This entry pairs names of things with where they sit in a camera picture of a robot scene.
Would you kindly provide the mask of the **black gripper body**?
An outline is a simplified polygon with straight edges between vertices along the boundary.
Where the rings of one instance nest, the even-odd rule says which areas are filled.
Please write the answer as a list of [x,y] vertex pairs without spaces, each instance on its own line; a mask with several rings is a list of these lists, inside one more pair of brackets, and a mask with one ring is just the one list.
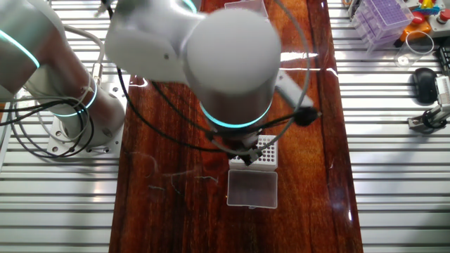
[[256,140],[226,140],[226,146],[230,149],[228,154],[235,155],[238,153],[245,153],[245,155],[256,155],[257,154],[257,143]]

